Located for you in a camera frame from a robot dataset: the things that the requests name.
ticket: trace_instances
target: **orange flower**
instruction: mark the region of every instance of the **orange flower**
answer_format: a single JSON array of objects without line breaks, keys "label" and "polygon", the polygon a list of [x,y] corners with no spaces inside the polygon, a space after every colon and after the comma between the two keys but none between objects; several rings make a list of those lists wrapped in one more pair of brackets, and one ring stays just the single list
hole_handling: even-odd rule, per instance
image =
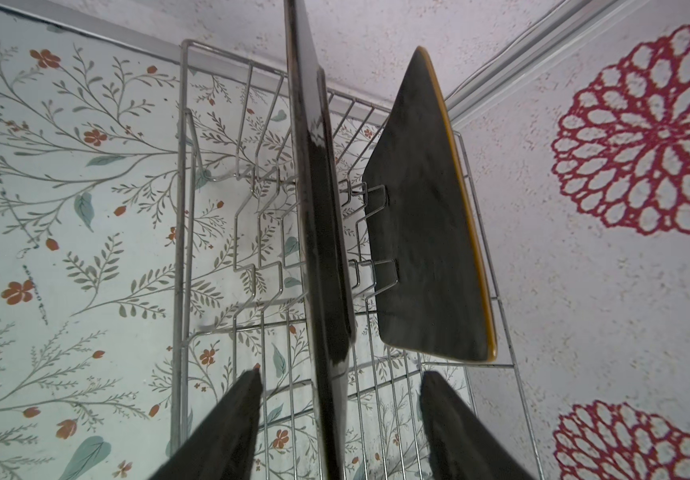
[{"label": "orange flower", "polygon": [[68,437],[75,435],[75,431],[78,428],[78,424],[75,420],[62,420],[57,426],[60,427],[60,429],[57,430],[56,437],[62,438],[63,440],[67,440]]},{"label": "orange flower", "polygon": [[120,475],[121,478],[126,478],[126,472],[131,470],[131,462],[127,463],[126,460],[118,464],[118,471],[113,474],[113,478],[118,477]]},{"label": "orange flower", "polygon": [[20,285],[19,282],[9,283],[9,288],[1,292],[1,298],[6,298],[6,303],[9,305],[16,305],[20,300],[23,302],[29,302],[33,299],[33,294],[28,292],[28,290],[33,289],[33,283],[30,279],[26,280]]},{"label": "orange flower", "polygon": [[204,350],[204,352],[201,353],[201,356],[198,358],[201,359],[201,363],[203,365],[211,365],[215,362],[215,349]]},{"label": "orange flower", "polygon": [[22,414],[25,418],[33,418],[39,413],[41,413],[41,410],[39,410],[38,407],[30,407],[26,408]]},{"label": "orange flower", "polygon": [[103,134],[96,128],[92,131],[84,132],[84,141],[88,144],[93,144],[95,147],[102,145],[102,142],[108,139],[108,135]]},{"label": "orange flower", "polygon": [[40,53],[31,50],[30,56],[38,60],[38,66],[41,68],[59,68],[59,63],[62,61],[60,57],[52,54],[49,50],[41,50]]},{"label": "orange flower", "polygon": [[273,448],[282,450],[287,442],[289,442],[289,430],[279,430],[276,432],[276,437],[273,440]]}]

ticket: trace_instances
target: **black plate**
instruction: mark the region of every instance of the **black plate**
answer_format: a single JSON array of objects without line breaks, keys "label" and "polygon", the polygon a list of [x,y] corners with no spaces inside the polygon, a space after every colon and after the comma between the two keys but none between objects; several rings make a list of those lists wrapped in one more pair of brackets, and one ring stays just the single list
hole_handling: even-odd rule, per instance
[{"label": "black plate", "polygon": [[[496,356],[492,304],[452,128],[426,50],[418,47],[363,178],[385,185],[367,218],[374,260],[397,261],[399,283],[376,297],[388,345],[461,361]],[[366,211],[383,205],[369,194]],[[393,271],[377,268],[377,284]]]},{"label": "black plate", "polygon": [[303,288],[313,360],[321,467],[341,478],[347,368],[355,339],[340,197],[334,164],[326,81],[318,64],[302,0],[286,0],[287,63],[297,168],[297,217],[305,260]]}]

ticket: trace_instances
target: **red flower pattern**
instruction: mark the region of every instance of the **red flower pattern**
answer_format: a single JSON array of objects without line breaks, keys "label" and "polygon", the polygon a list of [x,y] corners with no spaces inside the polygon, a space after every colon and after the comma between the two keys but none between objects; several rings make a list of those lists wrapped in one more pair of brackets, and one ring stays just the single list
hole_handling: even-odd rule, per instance
[{"label": "red flower pattern", "polygon": [[30,56],[38,60],[38,66],[41,68],[59,68],[59,63],[62,61],[60,57],[52,54],[49,50],[31,50]]},{"label": "red flower pattern", "polygon": [[690,434],[627,403],[575,405],[553,438],[562,480],[690,478]]},{"label": "red flower pattern", "polygon": [[559,128],[552,172],[579,212],[690,234],[690,24],[604,68]]},{"label": "red flower pattern", "polygon": [[126,460],[118,464],[118,471],[113,473],[113,478],[120,475],[121,478],[126,478],[126,472],[131,470],[131,462],[127,463]]},{"label": "red flower pattern", "polygon": [[57,430],[57,438],[62,438],[67,440],[69,437],[75,435],[75,431],[78,429],[78,424],[75,420],[62,420],[57,424],[59,429]]},{"label": "red flower pattern", "polygon": [[289,430],[279,430],[276,432],[276,437],[273,439],[273,448],[276,450],[283,450],[287,442],[289,442]]},{"label": "red flower pattern", "polygon": [[1,298],[5,298],[6,303],[9,305],[16,305],[21,301],[29,302],[33,299],[33,294],[29,290],[33,289],[33,283],[30,279],[26,280],[24,283],[11,282],[9,283],[9,288],[1,292]]},{"label": "red flower pattern", "polygon": [[97,130],[96,128],[93,129],[92,131],[85,131],[84,132],[84,141],[88,144],[92,144],[95,147],[99,147],[102,145],[102,142],[108,139],[108,135],[103,134],[100,132],[100,130]]},{"label": "red flower pattern", "polygon": [[25,418],[33,418],[39,413],[41,413],[41,410],[39,410],[38,407],[29,407],[26,408],[22,414]]},{"label": "red flower pattern", "polygon": [[215,362],[215,349],[204,350],[204,352],[201,353],[201,356],[198,358],[201,359],[201,364],[211,365]]}]

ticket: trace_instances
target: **floral wall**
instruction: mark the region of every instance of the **floral wall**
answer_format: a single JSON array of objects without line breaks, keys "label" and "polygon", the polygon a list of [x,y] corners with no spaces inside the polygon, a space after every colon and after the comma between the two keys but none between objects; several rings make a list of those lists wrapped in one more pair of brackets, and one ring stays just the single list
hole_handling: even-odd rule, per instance
[{"label": "floral wall", "polygon": [[462,128],[546,478],[690,478],[690,2],[623,12]]},{"label": "floral wall", "polygon": [[[0,12],[0,478],[146,478],[170,455],[178,75],[175,64]],[[204,157],[185,212],[195,222],[191,326],[216,329],[188,346],[189,428],[234,374],[260,369],[268,427],[253,474],[316,477],[293,189],[208,181],[235,168],[242,115],[241,163],[293,175],[288,101],[252,88],[242,111],[244,85],[203,72],[187,81]],[[377,127],[341,120],[338,173],[353,167],[357,183]],[[360,205],[354,197],[344,211]],[[358,218],[345,222],[357,260],[368,258]],[[235,271],[250,264],[256,288]],[[370,282],[360,273],[359,290]],[[365,305],[357,299],[348,477],[427,475],[417,390],[419,360],[431,359],[382,344]],[[468,401],[463,370],[438,369]]]}]

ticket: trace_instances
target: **dish rack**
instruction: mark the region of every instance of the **dish rack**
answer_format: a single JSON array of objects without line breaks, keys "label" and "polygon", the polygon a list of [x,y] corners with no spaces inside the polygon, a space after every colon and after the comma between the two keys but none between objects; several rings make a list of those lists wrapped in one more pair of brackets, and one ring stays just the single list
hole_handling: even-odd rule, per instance
[{"label": "dish rack", "polygon": [[[261,370],[264,390],[253,478],[321,478],[321,468],[317,464],[310,357],[304,360],[307,348],[302,308],[305,293],[300,268],[305,259],[297,240],[300,232],[296,221],[291,130],[286,126],[285,134],[283,128],[274,133],[277,127],[271,127],[271,119],[275,122],[284,113],[281,106],[286,105],[288,111],[287,76],[285,72],[219,48],[186,40],[181,47],[183,79],[204,73],[188,62],[191,51],[208,54],[217,64],[225,66],[221,70],[228,73],[207,73],[213,79],[240,82],[244,91],[235,145],[225,145],[222,155],[214,156],[212,150],[211,155],[202,157],[200,144],[204,141],[213,144],[215,139],[218,143],[219,132],[207,127],[188,108],[190,81],[181,82],[170,442],[177,448],[185,441],[193,424],[194,408],[200,408],[200,415],[208,411],[208,405],[199,407],[197,400],[189,398],[189,392],[193,382],[200,378],[197,375],[201,368],[198,351],[206,347],[200,358],[210,359],[209,353],[214,355],[215,346],[219,345],[230,352],[221,365],[225,370],[221,382],[223,389],[235,381],[239,372],[250,368]],[[364,209],[369,192],[380,186],[365,185],[361,175],[389,110],[332,89],[328,93],[357,319],[357,340],[352,346],[353,362],[348,377],[344,477],[359,480],[429,478],[432,474],[427,461],[427,440],[418,405],[422,372],[441,371],[477,415],[469,369],[486,368],[513,370],[536,470],[542,480],[523,383],[499,298],[462,137],[455,132],[463,161],[463,178],[473,200],[477,234],[486,256],[487,280],[494,294],[491,300],[497,304],[495,311],[499,312],[498,337],[507,345],[504,351],[500,343],[500,356],[509,357],[504,362],[453,362],[394,349],[380,341],[373,298],[398,280],[389,285],[378,285],[375,281],[374,270],[381,262],[372,261],[369,255]],[[254,112],[251,108],[253,98],[263,98],[266,111]],[[231,285],[235,286],[236,301],[220,310],[214,322],[194,326],[191,313],[201,312],[197,308],[194,310],[194,298],[197,302],[209,283],[193,281],[198,267],[194,262],[198,237],[194,230],[197,228],[195,215],[187,212],[199,208],[203,197],[199,193],[209,189],[212,193],[225,192],[240,202],[233,221],[228,221],[225,227],[229,243],[214,253],[215,267],[221,265],[227,272],[221,289],[230,290]],[[268,231],[279,235],[268,235]],[[257,357],[260,361],[252,364]]]}]

